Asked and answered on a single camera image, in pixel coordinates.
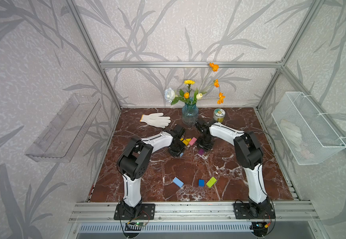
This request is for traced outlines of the pink rectangular block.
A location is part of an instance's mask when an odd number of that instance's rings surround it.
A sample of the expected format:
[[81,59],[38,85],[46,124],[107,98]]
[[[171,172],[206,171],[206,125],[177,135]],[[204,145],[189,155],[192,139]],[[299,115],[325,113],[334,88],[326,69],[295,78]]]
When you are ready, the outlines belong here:
[[193,137],[188,144],[194,145],[196,143],[196,141],[197,141],[197,138]]

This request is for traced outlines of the light blue slanted block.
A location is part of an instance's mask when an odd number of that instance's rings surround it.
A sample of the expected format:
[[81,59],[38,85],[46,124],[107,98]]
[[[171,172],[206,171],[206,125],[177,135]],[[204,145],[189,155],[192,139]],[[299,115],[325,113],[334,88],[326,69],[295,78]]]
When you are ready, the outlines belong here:
[[173,183],[174,183],[175,185],[177,185],[179,188],[182,188],[183,185],[184,185],[184,183],[183,183],[180,179],[178,179],[177,177],[175,177],[175,178],[173,179]]

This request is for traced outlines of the lime green block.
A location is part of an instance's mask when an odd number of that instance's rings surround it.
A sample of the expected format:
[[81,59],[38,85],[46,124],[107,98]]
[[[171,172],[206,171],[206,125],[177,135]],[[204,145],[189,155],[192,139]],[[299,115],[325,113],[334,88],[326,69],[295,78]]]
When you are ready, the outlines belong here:
[[215,177],[211,177],[207,182],[206,186],[208,188],[211,188],[215,183],[217,182],[217,179]]

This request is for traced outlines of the dark blue cube block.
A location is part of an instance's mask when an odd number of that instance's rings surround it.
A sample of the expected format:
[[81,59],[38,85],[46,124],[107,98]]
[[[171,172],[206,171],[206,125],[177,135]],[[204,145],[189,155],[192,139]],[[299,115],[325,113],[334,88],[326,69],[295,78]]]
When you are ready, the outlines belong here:
[[205,185],[204,180],[199,179],[199,180],[198,180],[198,186],[199,186],[199,187],[204,187],[204,185]]

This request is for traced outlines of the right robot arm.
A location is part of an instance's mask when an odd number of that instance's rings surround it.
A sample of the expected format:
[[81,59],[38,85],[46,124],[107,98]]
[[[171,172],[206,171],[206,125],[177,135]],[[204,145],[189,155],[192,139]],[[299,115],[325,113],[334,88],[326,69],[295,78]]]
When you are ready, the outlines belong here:
[[200,134],[197,144],[205,151],[212,149],[214,137],[230,143],[235,148],[237,162],[245,171],[249,187],[249,202],[233,205],[236,219],[263,219],[265,216],[275,219],[274,206],[266,193],[262,173],[264,151],[255,133],[236,130],[215,120],[206,122],[197,119],[195,127]]

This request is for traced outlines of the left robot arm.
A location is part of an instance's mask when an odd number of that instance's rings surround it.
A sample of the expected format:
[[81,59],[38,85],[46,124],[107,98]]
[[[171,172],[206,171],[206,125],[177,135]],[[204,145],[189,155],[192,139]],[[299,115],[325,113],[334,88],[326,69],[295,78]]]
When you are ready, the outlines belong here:
[[124,180],[124,198],[121,204],[130,209],[139,209],[142,204],[141,178],[145,174],[153,153],[167,148],[173,157],[180,156],[186,145],[181,141],[185,128],[163,130],[148,138],[131,138],[118,159],[117,168]]

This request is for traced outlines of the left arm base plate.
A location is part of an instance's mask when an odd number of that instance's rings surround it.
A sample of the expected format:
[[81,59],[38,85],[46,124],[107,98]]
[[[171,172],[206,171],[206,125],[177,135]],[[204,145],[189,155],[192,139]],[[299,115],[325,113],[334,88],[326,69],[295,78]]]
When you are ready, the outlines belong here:
[[115,209],[114,220],[153,220],[155,217],[155,211],[155,204],[142,203],[135,207],[130,207],[127,204],[119,203]]

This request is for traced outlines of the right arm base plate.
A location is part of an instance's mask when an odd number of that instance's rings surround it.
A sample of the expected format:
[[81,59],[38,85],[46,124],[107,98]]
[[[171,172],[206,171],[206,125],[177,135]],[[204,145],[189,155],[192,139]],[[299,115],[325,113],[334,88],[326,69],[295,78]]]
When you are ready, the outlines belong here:
[[273,205],[268,200],[262,203],[255,203],[249,201],[243,203],[242,201],[233,204],[233,210],[236,219],[249,219],[249,220],[273,220],[276,219],[275,210]]

